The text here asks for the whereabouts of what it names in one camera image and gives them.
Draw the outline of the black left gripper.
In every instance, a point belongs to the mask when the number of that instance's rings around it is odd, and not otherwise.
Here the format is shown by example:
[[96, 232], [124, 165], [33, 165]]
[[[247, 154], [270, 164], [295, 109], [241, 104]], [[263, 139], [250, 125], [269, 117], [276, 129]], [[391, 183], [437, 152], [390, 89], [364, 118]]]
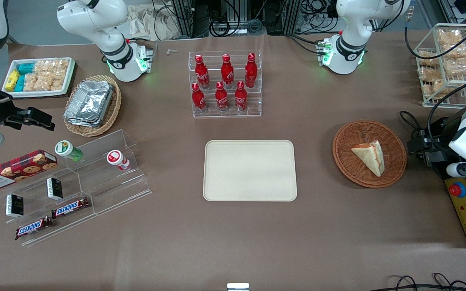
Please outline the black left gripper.
[[454, 137], [454, 129], [431, 129], [435, 142], [432, 153], [423, 153], [432, 149], [432, 141], [429, 137], [415, 137], [407, 142], [407, 154], [416, 155], [424, 164], [433, 168], [438, 164], [446, 164], [454, 160], [453, 151], [448, 147]]

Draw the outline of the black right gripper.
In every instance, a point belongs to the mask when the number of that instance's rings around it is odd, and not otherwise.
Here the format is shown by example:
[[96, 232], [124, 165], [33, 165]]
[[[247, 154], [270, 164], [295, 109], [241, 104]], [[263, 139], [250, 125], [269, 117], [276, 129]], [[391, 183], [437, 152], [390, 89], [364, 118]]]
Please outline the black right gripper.
[[18, 112], [21, 108], [15, 107], [12, 101], [0, 103], [0, 125], [21, 130], [22, 126], [40, 127], [49, 131], [54, 131], [52, 116], [34, 107], [25, 110], [26, 119], [22, 120]]

